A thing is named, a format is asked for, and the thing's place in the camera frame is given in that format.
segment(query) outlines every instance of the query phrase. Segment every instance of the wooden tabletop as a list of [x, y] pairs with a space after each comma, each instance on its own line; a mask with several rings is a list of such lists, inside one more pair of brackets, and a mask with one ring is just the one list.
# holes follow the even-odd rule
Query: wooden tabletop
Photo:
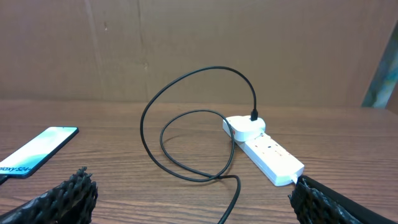
[[[94, 173], [99, 198], [93, 223], [216, 223], [236, 181], [198, 184], [178, 179], [148, 157], [139, 135], [145, 103], [0, 100], [0, 159], [49, 126], [78, 126], [65, 147], [28, 179], [0, 186], [0, 213], [67, 180], [82, 166]], [[249, 114], [249, 105], [156, 104], [145, 120], [149, 147], [181, 174], [159, 146], [161, 128], [174, 116], [209, 108], [225, 116]], [[365, 207], [398, 222], [398, 116], [366, 108], [259, 108], [267, 133], [305, 164], [304, 173]], [[211, 174], [228, 160], [231, 141], [221, 118], [198, 113], [177, 120], [165, 133], [177, 160]], [[287, 195], [239, 148], [229, 174], [242, 190], [228, 223], [298, 223]]]

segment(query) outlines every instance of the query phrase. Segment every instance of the charger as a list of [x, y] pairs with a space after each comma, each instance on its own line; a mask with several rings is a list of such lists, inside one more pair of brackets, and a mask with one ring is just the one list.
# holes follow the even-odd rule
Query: charger
[[[250, 116], [231, 116], [227, 120], [236, 144], [275, 186], [297, 182], [297, 178], [303, 174], [304, 165], [265, 133], [263, 119], [251, 121]], [[223, 129], [231, 136], [225, 120]]]

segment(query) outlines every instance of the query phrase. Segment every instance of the cardboard backdrop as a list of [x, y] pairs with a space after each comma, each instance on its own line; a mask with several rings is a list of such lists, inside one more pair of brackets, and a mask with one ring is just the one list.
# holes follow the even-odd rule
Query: cardboard backdrop
[[[360, 106], [398, 1], [0, 0], [0, 98], [148, 101], [191, 70], [258, 103]], [[225, 71], [161, 101], [251, 103]]]

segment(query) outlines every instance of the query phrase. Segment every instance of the smartphone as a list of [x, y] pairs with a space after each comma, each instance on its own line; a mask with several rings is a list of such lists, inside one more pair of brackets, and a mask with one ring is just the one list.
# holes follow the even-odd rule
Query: smartphone
[[30, 177], [78, 132], [77, 127], [47, 128], [0, 162], [0, 175]]

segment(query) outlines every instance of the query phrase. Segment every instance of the power socket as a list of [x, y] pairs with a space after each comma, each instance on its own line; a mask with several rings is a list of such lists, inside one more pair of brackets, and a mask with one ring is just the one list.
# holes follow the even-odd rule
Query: power socket
[[[235, 138], [236, 144], [249, 156], [253, 163], [275, 186], [296, 183], [297, 178], [303, 174], [304, 165], [265, 133], [264, 121], [250, 121], [253, 123], [249, 124], [246, 119], [236, 117], [229, 117], [227, 120], [235, 131], [234, 138], [239, 134], [238, 139], [244, 140], [239, 141]], [[223, 121], [223, 129], [230, 135], [225, 121]]]

